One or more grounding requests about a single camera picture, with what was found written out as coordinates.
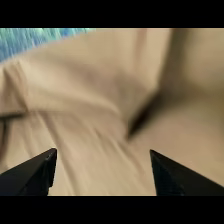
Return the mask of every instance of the black object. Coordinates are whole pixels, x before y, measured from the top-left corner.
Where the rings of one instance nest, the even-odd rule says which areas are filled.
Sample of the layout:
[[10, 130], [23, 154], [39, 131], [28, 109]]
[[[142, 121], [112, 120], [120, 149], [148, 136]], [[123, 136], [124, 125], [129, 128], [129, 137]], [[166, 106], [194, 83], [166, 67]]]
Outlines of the black object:
[[57, 150], [52, 148], [0, 175], [0, 196], [47, 196], [53, 186]]
[[157, 196], [224, 196], [224, 188], [150, 150]]

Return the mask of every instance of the blue patterned fabric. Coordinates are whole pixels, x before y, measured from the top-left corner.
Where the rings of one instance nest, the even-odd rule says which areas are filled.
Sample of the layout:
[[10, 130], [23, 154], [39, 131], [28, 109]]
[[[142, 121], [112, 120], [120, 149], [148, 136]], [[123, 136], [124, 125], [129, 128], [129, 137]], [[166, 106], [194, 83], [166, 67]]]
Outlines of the blue patterned fabric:
[[0, 62], [33, 46], [92, 28], [0, 28]]

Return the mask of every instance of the wrinkled fabric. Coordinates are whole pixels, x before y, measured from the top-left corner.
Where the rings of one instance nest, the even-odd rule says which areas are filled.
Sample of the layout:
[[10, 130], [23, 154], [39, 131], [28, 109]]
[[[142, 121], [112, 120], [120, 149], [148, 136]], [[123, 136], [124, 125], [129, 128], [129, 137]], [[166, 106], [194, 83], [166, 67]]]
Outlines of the wrinkled fabric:
[[223, 29], [102, 29], [2, 63], [0, 172], [55, 147], [50, 195], [155, 195], [154, 149], [224, 185], [223, 42]]

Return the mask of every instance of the brown fabric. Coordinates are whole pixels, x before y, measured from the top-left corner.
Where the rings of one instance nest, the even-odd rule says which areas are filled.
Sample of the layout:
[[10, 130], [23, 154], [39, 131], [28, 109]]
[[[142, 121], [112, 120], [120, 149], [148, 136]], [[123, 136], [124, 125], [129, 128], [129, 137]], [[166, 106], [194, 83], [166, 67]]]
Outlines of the brown fabric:
[[103, 29], [2, 63], [0, 172], [56, 147], [50, 195], [155, 195], [153, 148], [224, 185], [223, 42], [223, 29]]

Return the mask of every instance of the tan cloth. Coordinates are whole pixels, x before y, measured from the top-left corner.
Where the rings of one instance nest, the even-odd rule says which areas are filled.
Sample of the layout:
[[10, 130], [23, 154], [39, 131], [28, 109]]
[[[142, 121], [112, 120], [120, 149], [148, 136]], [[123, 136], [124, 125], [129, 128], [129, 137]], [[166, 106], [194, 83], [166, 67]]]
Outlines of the tan cloth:
[[103, 29], [2, 63], [0, 172], [56, 147], [50, 195], [155, 195], [152, 148], [224, 185], [223, 42], [223, 29]]

